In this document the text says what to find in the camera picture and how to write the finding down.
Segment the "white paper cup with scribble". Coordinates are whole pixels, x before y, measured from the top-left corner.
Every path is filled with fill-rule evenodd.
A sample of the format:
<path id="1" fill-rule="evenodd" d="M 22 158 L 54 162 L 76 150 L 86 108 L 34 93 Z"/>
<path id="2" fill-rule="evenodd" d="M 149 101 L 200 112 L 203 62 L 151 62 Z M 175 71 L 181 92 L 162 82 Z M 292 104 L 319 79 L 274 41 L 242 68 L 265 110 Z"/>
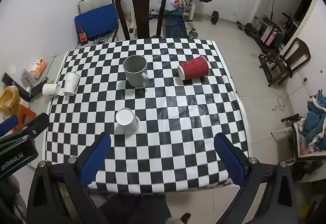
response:
<path id="1" fill-rule="evenodd" d="M 140 129 L 140 120 L 131 109 L 122 108 L 116 114 L 116 121 L 123 134 L 131 136 L 136 134 Z"/>

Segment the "white paper cup leftmost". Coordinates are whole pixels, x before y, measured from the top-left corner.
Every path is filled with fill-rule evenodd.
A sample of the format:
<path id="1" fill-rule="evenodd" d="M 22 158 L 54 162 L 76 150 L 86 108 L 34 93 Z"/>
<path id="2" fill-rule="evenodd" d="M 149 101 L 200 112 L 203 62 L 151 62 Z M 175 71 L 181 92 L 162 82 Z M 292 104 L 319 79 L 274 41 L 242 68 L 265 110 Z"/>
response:
<path id="1" fill-rule="evenodd" d="M 60 84 L 51 84 L 46 83 L 42 88 L 43 96 L 47 96 L 49 98 L 60 96 L 61 95 L 61 85 Z"/>

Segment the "white paper cup middle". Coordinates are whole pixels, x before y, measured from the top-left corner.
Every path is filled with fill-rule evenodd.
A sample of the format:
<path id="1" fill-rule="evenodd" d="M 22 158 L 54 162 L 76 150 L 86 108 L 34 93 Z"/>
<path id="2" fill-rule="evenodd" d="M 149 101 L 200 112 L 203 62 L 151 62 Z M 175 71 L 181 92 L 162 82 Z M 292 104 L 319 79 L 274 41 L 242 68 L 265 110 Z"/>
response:
<path id="1" fill-rule="evenodd" d="M 74 96 L 77 91 L 80 75 L 75 72 L 67 72 L 64 77 L 64 94 Z"/>

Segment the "red ribbed paper cup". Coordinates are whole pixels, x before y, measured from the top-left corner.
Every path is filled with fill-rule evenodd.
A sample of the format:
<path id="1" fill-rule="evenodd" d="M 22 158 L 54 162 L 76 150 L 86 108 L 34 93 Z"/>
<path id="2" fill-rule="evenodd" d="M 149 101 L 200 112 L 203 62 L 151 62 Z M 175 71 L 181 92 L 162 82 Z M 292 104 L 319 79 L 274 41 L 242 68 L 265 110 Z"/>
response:
<path id="1" fill-rule="evenodd" d="M 199 56 L 178 66 L 177 72 L 182 81 L 205 77 L 209 74 L 209 63 Z"/>

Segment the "orange box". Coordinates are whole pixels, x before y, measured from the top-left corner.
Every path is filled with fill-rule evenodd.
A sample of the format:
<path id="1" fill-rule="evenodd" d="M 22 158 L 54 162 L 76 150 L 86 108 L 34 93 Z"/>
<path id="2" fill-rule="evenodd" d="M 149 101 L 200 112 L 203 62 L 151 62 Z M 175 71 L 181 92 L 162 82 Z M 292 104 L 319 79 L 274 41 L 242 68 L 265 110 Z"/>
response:
<path id="1" fill-rule="evenodd" d="M 15 132 L 16 130 L 18 130 L 20 128 L 23 128 L 23 126 L 25 124 L 29 123 L 30 121 L 32 121 L 32 119 L 34 119 L 36 117 L 35 112 L 31 111 L 30 109 L 28 109 L 27 107 L 25 107 L 22 104 L 19 104 L 17 106 L 14 114 L 18 118 L 18 124 L 16 125 L 16 127 L 14 127 L 12 129 L 12 132 Z"/>

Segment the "yellow plastic bag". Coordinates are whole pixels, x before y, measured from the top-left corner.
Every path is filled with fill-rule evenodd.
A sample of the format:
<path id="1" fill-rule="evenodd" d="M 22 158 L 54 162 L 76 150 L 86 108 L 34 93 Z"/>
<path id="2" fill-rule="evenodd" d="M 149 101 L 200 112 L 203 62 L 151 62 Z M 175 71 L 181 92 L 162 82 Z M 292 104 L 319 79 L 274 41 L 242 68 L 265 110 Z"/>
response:
<path id="1" fill-rule="evenodd" d="M 1 114 L 4 116 L 14 115 L 15 109 L 19 105 L 20 96 L 17 87 L 7 86 L 0 98 Z"/>

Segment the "orange tissue pack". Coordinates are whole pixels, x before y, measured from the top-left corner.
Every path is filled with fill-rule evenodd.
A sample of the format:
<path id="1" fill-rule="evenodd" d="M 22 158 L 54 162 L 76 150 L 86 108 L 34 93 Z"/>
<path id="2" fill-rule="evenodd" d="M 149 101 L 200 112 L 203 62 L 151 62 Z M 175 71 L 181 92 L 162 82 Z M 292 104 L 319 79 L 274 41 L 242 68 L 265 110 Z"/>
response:
<path id="1" fill-rule="evenodd" d="M 33 58 L 30 62 L 29 66 L 29 75 L 35 79 L 39 79 L 43 71 L 47 66 L 47 62 L 45 58 Z"/>

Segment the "black white checkered tablecloth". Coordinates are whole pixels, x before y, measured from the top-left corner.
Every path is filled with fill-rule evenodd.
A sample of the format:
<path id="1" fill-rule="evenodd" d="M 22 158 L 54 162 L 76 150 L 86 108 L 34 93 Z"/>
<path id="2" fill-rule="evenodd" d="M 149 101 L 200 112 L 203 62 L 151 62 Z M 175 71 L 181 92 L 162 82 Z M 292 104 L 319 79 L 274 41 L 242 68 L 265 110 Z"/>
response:
<path id="1" fill-rule="evenodd" d="M 132 87 L 123 62 L 147 60 L 149 85 Z M 204 56 L 205 77 L 182 81 L 177 68 Z M 78 156 L 100 133 L 111 137 L 105 162 L 90 185 L 115 193 L 164 193 L 226 184 L 228 173 L 214 150 L 224 133 L 248 152 L 247 121 L 227 65 L 211 40 L 147 39 L 111 42 L 68 51 L 58 72 L 80 75 L 74 96 L 54 98 L 49 107 L 45 157 L 62 163 Z M 123 134 L 116 114 L 129 108 L 140 129 Z"/>

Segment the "grey ceramic mug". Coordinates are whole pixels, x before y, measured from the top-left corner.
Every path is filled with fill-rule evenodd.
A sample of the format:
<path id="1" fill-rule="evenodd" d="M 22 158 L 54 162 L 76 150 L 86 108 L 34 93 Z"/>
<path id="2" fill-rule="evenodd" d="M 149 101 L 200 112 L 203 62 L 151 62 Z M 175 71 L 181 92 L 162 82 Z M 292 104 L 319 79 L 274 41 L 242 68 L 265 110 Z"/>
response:
<path id="1" fill-rule="evenodd" d="M 141 55 L 132 55 L 123 62 L 123 70 L 132 87 L 145 88 L 149 85 L 147 60 Z"/>

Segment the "dark bottle red label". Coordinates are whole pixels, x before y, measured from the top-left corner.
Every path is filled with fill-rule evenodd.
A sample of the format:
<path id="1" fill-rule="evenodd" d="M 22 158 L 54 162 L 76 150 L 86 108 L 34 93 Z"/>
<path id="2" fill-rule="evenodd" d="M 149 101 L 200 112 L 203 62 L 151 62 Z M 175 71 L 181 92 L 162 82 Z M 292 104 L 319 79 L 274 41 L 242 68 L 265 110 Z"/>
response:
<path id="1" fill-rule="evenodd" d="M 80 45 L 85 45 L 88 43 L 87 34 L 84 32 L 83 27 L 79 27 L 78 37 L 80 40 Z"/>

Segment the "wooden chair at right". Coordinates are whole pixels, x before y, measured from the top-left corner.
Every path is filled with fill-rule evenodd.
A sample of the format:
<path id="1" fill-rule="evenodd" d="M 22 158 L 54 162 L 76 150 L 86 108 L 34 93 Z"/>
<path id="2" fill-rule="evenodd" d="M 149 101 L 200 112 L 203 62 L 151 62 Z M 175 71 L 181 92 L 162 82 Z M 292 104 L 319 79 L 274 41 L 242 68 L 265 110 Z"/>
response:
<path id="1" fill-rule="evenodd" d="M 258 59 L 259 68 L 264 71 L 268 87 L 272 87 L 292 78 L 296 71 L 310 61 L 311 53 L 303 40 L 295 38 L 283 54 L 271 50 L 267 55 L 261 53 Z"/>

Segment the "small barbell on floor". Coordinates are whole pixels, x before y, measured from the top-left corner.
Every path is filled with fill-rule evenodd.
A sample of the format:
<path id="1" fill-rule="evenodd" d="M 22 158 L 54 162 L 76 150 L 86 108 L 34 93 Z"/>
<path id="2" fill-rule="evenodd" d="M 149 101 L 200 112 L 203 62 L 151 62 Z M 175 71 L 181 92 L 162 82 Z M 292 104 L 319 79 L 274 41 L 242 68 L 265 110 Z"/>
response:
<path id="1" fill-rule="evenodd" d="M 213 11 L 212 14 L 210 15 L 210 22 L 213 25 L 220 23 L 223 25 L 231 26 L 233 28 L 238 28 L 239 30 L 244 31 L 247 36 L 252 36 L 253 33 L 255 32 L 255 29 L 251 23 L 242 24 L 239 21 L 230 21 L 230 20 L 220 19 L 219 12 L 216 10 Z"/>

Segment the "white padded folding chair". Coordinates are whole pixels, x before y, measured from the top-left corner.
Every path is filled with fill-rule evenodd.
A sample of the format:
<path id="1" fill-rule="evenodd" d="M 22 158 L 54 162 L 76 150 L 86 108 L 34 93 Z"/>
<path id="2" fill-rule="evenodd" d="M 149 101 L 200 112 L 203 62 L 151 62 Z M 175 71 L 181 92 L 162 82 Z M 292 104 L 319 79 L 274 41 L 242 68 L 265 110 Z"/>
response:
<path id="1" fill-rule="evenodd" d="M 112 3 L 113 0 L 80 0 L 77 5 L 78 13 L 87 13 L 91 10 L 98 9 Z"/>

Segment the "white plastic bag red print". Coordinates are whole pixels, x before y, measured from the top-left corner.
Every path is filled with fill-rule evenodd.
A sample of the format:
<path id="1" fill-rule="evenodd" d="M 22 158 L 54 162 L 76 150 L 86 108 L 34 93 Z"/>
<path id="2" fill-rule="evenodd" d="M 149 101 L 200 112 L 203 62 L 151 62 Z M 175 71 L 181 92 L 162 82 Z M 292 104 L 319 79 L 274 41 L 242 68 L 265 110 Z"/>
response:
<path id="1" fill-rule="evenodd" d="M 167 11 L 185 10 L 187 5 L 186 0 L 166 0 L 165 9 Z"/>

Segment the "pink cart frame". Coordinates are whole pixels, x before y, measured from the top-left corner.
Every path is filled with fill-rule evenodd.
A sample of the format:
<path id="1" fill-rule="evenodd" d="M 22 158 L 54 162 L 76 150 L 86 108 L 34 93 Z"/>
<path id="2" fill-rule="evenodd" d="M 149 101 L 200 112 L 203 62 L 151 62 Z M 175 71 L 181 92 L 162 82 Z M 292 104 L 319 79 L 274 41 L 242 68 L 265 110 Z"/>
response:
<path id="1" fill-rule="evenodd" d="M 257 41 L 262 47 L 268 49 L 274 49 L 279 46 L 283 41 L 285 35 L 285 29 L 279 27 L 272 20 L 270 20 L 266 15 L 262 18 L 255 16 L 255 21 L 260 22 L 260 30 L 256 35 Z"/>

